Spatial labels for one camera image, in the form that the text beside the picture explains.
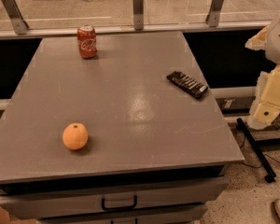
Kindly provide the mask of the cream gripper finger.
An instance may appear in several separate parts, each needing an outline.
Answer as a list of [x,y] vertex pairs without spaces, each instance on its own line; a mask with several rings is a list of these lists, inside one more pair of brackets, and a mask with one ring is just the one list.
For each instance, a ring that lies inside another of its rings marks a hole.
[[280,115],[280,64],[270,73],[260,72],[247,124],[255,130],[270,126]]

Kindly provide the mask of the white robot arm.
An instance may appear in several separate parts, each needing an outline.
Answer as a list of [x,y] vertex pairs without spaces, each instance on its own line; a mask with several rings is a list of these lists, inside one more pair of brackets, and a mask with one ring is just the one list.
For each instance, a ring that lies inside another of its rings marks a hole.
[[246,41],[245,47],[264,50],[265,57],[276,64],[270,73],[260,72],[256,98],[247,119],[250,128],[262,130],[272,125],[280,115],[280,11],[269,25]]

